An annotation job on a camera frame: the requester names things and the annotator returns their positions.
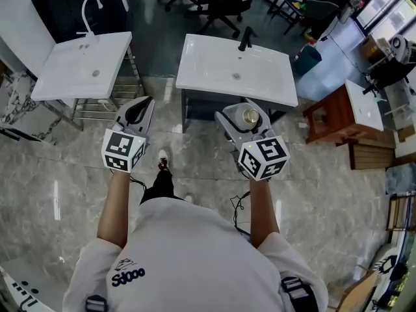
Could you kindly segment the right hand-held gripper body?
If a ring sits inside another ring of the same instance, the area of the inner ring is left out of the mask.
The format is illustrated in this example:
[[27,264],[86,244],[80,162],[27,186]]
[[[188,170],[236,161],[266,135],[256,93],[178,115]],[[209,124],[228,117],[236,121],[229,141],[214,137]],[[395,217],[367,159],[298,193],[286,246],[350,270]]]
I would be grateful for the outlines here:
[[256,181],[278,175],[289,159],[282,137],[272,129],[253,136],[237,148],[237,168]]

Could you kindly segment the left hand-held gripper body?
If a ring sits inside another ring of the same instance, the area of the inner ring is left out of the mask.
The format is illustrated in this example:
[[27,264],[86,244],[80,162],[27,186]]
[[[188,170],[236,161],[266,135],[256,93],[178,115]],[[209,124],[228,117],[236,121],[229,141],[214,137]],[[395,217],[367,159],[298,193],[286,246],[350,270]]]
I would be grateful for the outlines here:
[[105,130],[101,155],[106,168],[131,173],[148,146],[148,128],[114,122]]

